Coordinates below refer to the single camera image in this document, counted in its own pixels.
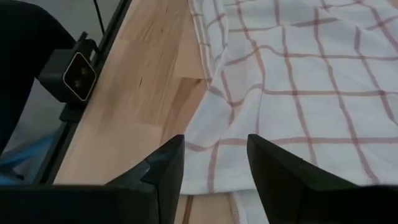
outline white cloth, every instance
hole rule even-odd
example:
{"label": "white cloth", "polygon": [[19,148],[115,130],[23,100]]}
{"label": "white cloth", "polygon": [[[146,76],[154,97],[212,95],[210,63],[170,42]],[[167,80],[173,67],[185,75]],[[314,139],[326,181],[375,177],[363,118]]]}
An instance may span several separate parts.
{"label": "white cloth", "polygon": [[398,10],[387,1],[190,0],[208,91],[186,133],[183,194],[230,192],[264,223],[257,133],[355,184],[398,183]]}

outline wooden tabletop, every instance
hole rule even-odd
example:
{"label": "wooden tabletop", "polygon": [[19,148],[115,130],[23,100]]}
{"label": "wooden tabletop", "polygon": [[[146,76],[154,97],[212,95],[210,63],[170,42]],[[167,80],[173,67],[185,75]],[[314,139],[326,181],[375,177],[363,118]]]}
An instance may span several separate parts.
{"label": "wooden tabletop", "polygon": [[[56,184],[105,184],[184,133],[206,90],[186,0],[134,0]],[[175,223],[233,223],[227,194],[181,196]]]}

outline checkered cloth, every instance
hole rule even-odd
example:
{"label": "checkered cloth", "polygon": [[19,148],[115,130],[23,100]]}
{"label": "checkered cloth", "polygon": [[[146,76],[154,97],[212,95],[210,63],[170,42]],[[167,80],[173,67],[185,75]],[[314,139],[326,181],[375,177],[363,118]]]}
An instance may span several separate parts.
{"label": "checkered cloth", "polygon": [[[398,183],[398,10],[388,1],[190,8],[208,90],[185,133],[183,194],[255,189],[250,133],[356,184]],[[239,217],[242,197],[258,199],[248,194],[235,197]]]}

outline wooden table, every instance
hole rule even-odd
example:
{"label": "wooden table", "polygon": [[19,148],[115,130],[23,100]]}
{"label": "wooden table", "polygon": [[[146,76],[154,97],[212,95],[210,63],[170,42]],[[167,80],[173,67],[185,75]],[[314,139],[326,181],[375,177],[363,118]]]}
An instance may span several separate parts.
{"label": "wooden table", "polygon": [[[133,0],[56,184],[105,184],[182,134],[206,90],[186,0]],[[181,196],[175,223],[233,223],[227,194]]]}

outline black cable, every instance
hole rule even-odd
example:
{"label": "black cable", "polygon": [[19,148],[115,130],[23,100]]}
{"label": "black cable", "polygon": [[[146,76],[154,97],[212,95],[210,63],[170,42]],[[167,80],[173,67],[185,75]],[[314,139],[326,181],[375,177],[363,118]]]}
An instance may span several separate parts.
{"label": "black cable", "polygon": [[104,24],[102,23],[101,12],[98,7],[97,0],[93,0],[93,1],[94,1],[94,5],[95,5],[95,10],[97,11],[97,16],[98,16],[98,20],[99,20],[99,25],[101,26],[102,34],[105,34]]}

